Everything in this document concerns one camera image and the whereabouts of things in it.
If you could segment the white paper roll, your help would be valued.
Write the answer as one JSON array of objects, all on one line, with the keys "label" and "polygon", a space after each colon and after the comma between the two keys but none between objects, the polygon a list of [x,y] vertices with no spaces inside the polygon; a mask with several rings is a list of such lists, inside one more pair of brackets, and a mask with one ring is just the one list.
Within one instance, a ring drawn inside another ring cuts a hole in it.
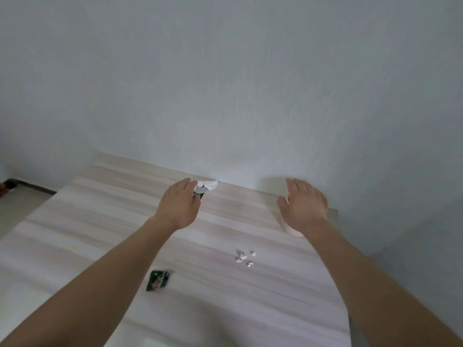
[{"label": "white paper roll", "polygon": [[[287,192],[286,193],[286,196],[285,196],[285,202],[286,204],[289,205],[290,207],[290,211],[293,212],[294,210],[296,210],[296,214],[297,215],[302,215],[303,211],[305,210],[302,206],[299,206],[298,204],[296,205],[296,208],[294,208],[293,206],[291,206],[291,196],[290,196],[290,193]],[[292,236],[295,236],[295,237],[304,237],[304,234],[297,231],[297,229],[294,229],[293,227],[291,227],[290,225],[288,225],[285,221],[285,218],[283,218],[283,215],[284,215],[284,212],[282,212],[280,210],[280,224],[281,224],[281,227],[283,228],[284,231],[286,231],[288,234],[292,235]]]}]

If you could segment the person's left forearm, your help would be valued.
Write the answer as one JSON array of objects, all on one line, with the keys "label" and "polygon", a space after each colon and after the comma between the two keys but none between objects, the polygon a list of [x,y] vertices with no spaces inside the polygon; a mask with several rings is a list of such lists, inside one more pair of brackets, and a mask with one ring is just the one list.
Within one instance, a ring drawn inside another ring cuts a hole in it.
[{"label": "person's left forearm", "polygon": [[159,250],[181,228],[173,219],[152,217],[50,297],[0,347],[103,347]]}]

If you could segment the person's right forearm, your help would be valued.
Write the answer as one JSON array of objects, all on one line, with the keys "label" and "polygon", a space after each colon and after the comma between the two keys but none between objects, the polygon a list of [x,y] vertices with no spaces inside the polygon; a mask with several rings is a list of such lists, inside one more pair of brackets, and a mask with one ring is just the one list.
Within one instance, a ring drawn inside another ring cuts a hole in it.
[{"label": "person's right forearm", "polygon": [[327,220],[308,218],[300,232],[321,257],[371,347],[463,347],[462,339]]}]

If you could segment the person's left hand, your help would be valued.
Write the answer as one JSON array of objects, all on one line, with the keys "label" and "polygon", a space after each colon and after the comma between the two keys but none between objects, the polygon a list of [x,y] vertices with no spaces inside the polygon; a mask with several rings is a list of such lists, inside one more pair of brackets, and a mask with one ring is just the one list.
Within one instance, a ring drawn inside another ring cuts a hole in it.
[{"label": "person's left hand", "polygon": [[191,225],[196,219],[192,210],[197,181],[183,179],[168,187],[163,194],[152,222],[156,228],[173,233]]}]

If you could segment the green black snack packet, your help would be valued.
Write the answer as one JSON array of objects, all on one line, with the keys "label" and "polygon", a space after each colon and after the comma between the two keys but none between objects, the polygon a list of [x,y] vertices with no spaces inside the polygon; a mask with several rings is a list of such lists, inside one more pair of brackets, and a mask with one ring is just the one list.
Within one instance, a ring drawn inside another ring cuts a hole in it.
[{"label": "green black snack packet", "polygon": [[154,292],[167,286],[170,279],[169,271],[153,270],[150,272],[147,292]]}]

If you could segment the person's right hand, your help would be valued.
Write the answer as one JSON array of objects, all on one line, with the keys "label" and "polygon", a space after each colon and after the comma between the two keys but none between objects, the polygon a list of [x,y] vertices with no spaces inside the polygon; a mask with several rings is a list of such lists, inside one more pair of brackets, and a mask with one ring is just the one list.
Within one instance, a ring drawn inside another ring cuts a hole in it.
[{"label": "person's right hand", "polygon": [[327,203],[324,194],[307,181],[286,178],[287,191],[291,196],[291,206],[302,206],[305,210],[297,215],[290,211],[286,223],[309,238],[310,232],[319,226],[327,225]]}]

